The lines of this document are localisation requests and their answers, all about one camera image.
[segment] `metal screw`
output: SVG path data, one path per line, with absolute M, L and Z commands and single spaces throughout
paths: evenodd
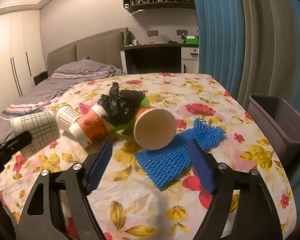
M 75 165 L 72 166 L 72 169 L 74 169 L 75 171 L 80 170 L 81 168 L 82 168 L 81 163 L 76 163 Z
M 43 170 L 43 171 L 41 171 L 41 175 L 42 176 L 47 176 L 49 173 L 50 173 L 49 170 Z
M 226 170 L 228 168 L 228 165 L 225 163 L 219 163 L 218 168 L 221 170 Z
M 251 174 L 257 176 L 257 175 L 259 175 L 259 171 L 256 169 L 252 169 Z

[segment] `gray bedding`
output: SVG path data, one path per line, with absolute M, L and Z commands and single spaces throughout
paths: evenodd
M 0 114 L 0 143 L 12 138 L 10 118 L 43 111 L 44 106 L 76 84 L 119 75 L 122 75 L 122 70 L 87 59 L 59 67 L 48 79 Z

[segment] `black plastic bag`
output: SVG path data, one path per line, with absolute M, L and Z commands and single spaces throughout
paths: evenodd
M 117 126 L 126 124 L 134 118 L 144 98 L 145 93 L 142 91 L 121 90 L 119 92 L 119 84 L 113 82 L 109 95 L 101 95 L 99 105 L 108 114 L 104 119 Z

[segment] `green box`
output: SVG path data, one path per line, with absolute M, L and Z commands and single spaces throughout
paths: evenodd
M 199 44 L 198 39 L 186 39 L 186 44 Z

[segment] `floral tablecloth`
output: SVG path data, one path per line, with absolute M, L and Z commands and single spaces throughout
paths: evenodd
M 143 90 L 152 106 L 171 111 L 177 119 L 177 132 L 192 128 L 196 117 L 222 127 L 224 138 L 209 151 L 234 170 L 258 169 L 277 206 L 283 236 L 289 235 L 295 227 L 296 207 L 279 158 L 250 115 L 211 76 L 152 73 L 90 81 L 74 86 L 48 109 L 56 111 L 67 103 L 80 111 L 79 103 L 92 105 L 101 94 L 108 94 L 112 82 L 118 82 L 120 89 Z M 200 186 L 195 171 L 190 167 L 160 191 L 134 157 L 141 148 L 131 131 L 112 133 L 110 139 L 113 156 L 98 189 L 88 197 L 106 238 L 192 239 L 212 199 Z M 0 175 L 0 194 L 14 218 L 19 220 L 42 169 L 66 170 L 86 156 L 87 152 L 65 134 L 29 160 L 15 154 Z M 234 191 L 223 236 L 231 231 L 238 196 Z M 66 221 L 75 235 L 72 218 Z

